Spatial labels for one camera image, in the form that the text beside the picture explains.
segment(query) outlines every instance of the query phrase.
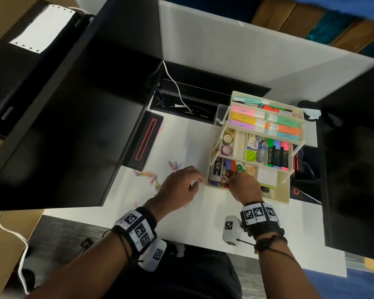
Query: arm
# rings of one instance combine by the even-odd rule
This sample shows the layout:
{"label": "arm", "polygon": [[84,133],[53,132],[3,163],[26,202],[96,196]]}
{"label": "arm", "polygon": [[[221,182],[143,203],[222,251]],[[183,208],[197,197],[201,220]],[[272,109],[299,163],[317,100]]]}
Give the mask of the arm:
{"label": "arm", "polygon": [[[158,194],[149,199],[146,207],[159,222],[168,213],[193,200],[199,181],[204,177],[193,166],[172,173],[165,180]],[[132,249],[124,240],[128,255]],[[128,263],[125,248],[119,237],[109,233],[98,244],[84,252],[68,265],[56,271],[42,286],[35,289],[28,299],[99,299],[104,297],[115,279]]]}
{"label": "arm", "polygon": [[[263,202],[260,184],[245,172],[233,174],[227,183],[231,194],[244,206],[250,202]],[[260,235],[256,241],[273,235],[277,233]],[[294,257],[284,241],[276,241],[270,248]],[[265,250],[259,254],[259,264],[264,289],[269,299],[321,298],[299,264],[287,256]]]}

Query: hand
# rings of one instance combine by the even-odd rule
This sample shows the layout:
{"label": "hand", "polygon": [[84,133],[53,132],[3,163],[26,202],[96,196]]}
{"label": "hand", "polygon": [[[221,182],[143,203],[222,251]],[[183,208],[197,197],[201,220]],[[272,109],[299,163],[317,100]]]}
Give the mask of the hand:
{"label": "hand", "polygon": [[224,183],[229,185],[229,190],[235,200],[244,206],[250,202],[263,202],[260,183],[246,172],[233,172]]}
{"label": "hand", "polygon": [[[191,181],[198,179],[192,186]],[[204,182],[204,176],[193,166],[189,166],[167,177],[158,194],[149,199],[146,207],[159,222],[172,211],[180,209],[193,200],[198,192],[199,182]]]}

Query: white desk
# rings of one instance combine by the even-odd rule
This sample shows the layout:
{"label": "white desk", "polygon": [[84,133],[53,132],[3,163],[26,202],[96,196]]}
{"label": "white desk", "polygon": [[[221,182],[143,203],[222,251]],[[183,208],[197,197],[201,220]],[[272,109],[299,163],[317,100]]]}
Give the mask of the white desk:
{"label": "white desk", "polygon": [[[144,171],[156,173],[160,183],[172,172],[168,161],[177,161],[179,168],[193,165],[204,172],[211,125],[160,114],[169,122],[156,138]],[[142,206],[156,194],[150,180],[135,176],[132,169],[122,166],[103,207],[47,209],[44,214],[111,228],[124,213],[136,205]],[[275,208],[289,247],[303,268],[346,277],[344,252],[324,245],[321,206],[293,199],[289,205],[267,202]],[[228,191],[201,184],[194,201],[166,216],[156,231],[163,239],[258,258],[252,246],[233,247],[222,240],[225,217],[239,216],[240,211],[241,204]],[[253,242],[246,234],[242,239]]]}

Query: person's left hand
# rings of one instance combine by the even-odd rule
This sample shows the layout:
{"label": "person's left hand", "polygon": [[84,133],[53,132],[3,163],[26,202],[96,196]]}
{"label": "person's left hand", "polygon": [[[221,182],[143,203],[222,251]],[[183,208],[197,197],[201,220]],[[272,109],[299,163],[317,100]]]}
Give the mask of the person's left hand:
{"label": "person's left hand", "polygon": [[[192,186],[191,181],[198,179]],[[144,207],[147,208],[159,222],[172,211],[180,209],[194,199],[198,192],[199,182],[204,182],[204,176],[193,166],[173,172],[167,177],[158,194],[149,199]]]}

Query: floor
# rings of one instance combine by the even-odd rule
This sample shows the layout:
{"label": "floor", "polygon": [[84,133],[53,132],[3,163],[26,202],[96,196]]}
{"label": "floor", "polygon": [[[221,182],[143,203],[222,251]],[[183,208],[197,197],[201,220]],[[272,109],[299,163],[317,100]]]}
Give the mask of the floor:
{"label": "floor", "polygon": [[[24,268],[35,272],[36,286],[55,270],[73,260],[85,238],[98,242],[106,228],[80,222],[43,216],[31,239],[33,248]],[[265,299],[262,276],[257,259],[229,254],[240,279],[243,298]],[[306,271],[313,285],[325,298],[374,298],[374,273],[363,265],[363,257],[346,253],[348,278]],[[22,293],[4,294],[0,299],[23,298]]]}

